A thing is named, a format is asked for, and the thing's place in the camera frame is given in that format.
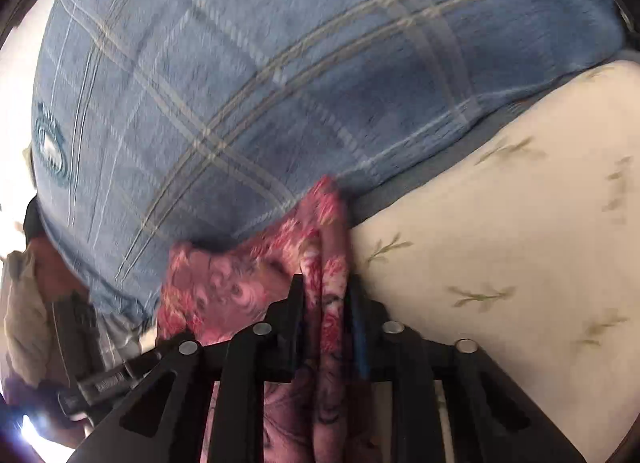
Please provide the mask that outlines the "cream leaf-print pillow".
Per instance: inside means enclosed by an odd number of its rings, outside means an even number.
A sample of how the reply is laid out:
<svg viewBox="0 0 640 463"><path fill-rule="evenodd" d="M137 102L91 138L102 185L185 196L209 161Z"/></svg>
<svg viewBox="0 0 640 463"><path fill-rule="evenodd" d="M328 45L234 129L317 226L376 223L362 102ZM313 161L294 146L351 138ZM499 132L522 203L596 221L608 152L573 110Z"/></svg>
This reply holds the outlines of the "cream leaf-print pillow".
<svg viewBox="0 0 640 463"><path fill-rule="evenodd" d="M469 337L590 462L639 413L639 67L595 68L352 231L370 295Z"/></svg>

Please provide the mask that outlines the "blue plaid quilt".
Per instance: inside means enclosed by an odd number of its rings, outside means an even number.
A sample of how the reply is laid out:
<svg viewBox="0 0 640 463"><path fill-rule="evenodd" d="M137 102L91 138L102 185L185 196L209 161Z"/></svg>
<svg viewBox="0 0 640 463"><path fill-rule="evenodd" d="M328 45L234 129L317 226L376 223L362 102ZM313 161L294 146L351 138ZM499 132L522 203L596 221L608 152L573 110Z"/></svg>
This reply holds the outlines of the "blue plaid quilt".
<svg viewBox="0 0 640 463"><path fill-rule="evenodd" d="M175 242L227 249L326 175L368 212L626 41L614 0L55 0L32 106L44 227L92 304L138 324Z"/></svg>

